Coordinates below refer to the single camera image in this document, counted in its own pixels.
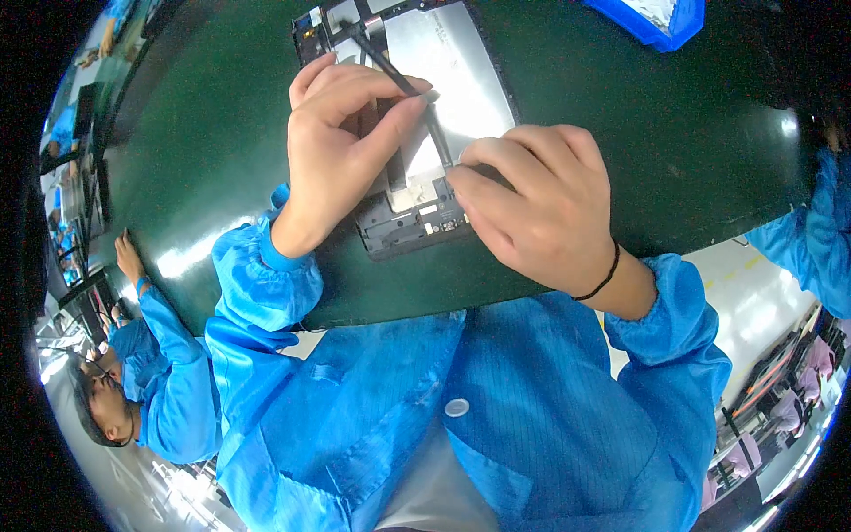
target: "finger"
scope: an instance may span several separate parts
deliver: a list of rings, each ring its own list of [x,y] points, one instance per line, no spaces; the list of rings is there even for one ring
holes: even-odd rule
[[[531,213],[524,197],[463,166],[450,169],[446,178],[465,209],[475,209],[512,240],[527,225]]]
[[[301,72],[296,74],[295,79],[289,85],[289,104],[293,109],[301,105],[302,100],[307,93],[307,89],[313,83],[319,74],[326,68],[333,65],[337,60],[335,52],[328,52],[322,57],[316,58],[301,69]]]
[[[533,153],[554,175],[566,179],[579,161],[562,136],[551,128],[523,125],[509,129],[503,139],[514,140]]]
[[[467,218],[470,219],[470,225],[473,226],[473,230],[482,239],[482,242],[490,252],[494,254],[496,260],[514,269],[517,264],[517,250],[514,248],[514,241],[511,237],[497,229],[490,220],[485,218],[464,197],[457,196],[457,198],[458,203],[464,208]]]
[[[565,124],[552,126],[552,128],[570,146],[570,151],[574,153],[580,163],[596,172],[606,171],[606,164],[600,154],[600,147],[597,146],[597,142],[590,131]]]
[[[325,88],[334,84],[352,80],[358,77],[375,74],[375,70],[364,65],[332,65],[325,70],[319,72],[313,83],[305,92],[305,99],[310,98],[314,94],[318,94]]]
[[[359,140],[352,149],[352,156],[373,177],[399,149],[426,109],[422,96],[408,98],[394,105],[373,128],[372,132]]]
[[[513,140],[474,140],[461,153],[461,162],[470,166],[479,163],[493,166],[525,197],[550,194],[556,185],[556,176],[529,150]]]
[[[408,77],[408,81],[417,90],[428,91],[431,83],[417,77]],[[343,120],[357,112],[361,107],[375,98],[392,98],[404,96],[405,93],[386,74],[376,72],[370,76],[359,77],[345,85],[336,84],[329,87],[299,108],[318,118],[327,125],[336,128]]]

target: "snap button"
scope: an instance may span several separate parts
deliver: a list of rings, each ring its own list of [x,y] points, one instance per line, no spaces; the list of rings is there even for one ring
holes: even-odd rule
[[[446,403],[443,412],[449,417],[461,417],[470,411],[470,403],[466,399],[457,398]]]

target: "black bracelet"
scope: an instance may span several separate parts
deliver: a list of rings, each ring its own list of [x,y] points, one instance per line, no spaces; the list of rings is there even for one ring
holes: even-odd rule
[[[612,269],[608,271],[608,277],[603,279],[603,282],[600,283],[600,285],[596,287],[593,292],[588,295],[583,295],[582,297],[574,297],[574,301],[589,300],[590,298],[597,295],[597,292],[602,290],[603,287],[606,286],[608,282],[612,280],[612,277],[614,277],[614,270],[618,267],[618,261],[620,260],[620,246],[614,238],[612,238],[612,242],[614,242],[614,264],[612,265]]]

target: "white paper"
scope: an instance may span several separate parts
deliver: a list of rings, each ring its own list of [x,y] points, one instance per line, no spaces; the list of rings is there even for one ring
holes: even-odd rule
[[[671,16],[674,14],[677,0],[623,0],[623,3],[635,9],[668,37],[671,35],[668,26],[671,25]]]

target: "hand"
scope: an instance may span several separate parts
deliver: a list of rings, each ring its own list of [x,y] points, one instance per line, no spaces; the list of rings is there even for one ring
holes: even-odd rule
[[[355,208],[426,108],[425,98],[407,98],[386,74],[332,65],[334,59],[326,54],[314,60],[289,90],[290,198],[271,237],[277,251],[291,258],[316,248]],[[420,92],[431,89],[425,80],[408,80]],[[398,102],[359,139],[350,117],[371,109],[376,98]]]
[[[106,22],[106,29],[104,30],[104,36],[100,40],[100,50],[98,51],[98,56],[103,59],[107,55],[112,55],[112,45],[115,44],[115,23],[116,19],[109,19]]]
[[[145,276],[145,267],[136,248],[130,242],[130,233],[125,228],[115,239],[115,251],[118,257],[118,268],[135,287],[139,279]]]
[[[497,168],[516,190],[469,168],[448,173],[473,229],[500,262],[573,297],[588,295],[606,278],[614,263],[610,190],[590,133],[566,125],[519,126],[501,139],[473,141],[461,162]],[[615,276],[585,303],[638,319],[655,297],[653,273],[621,252]]]

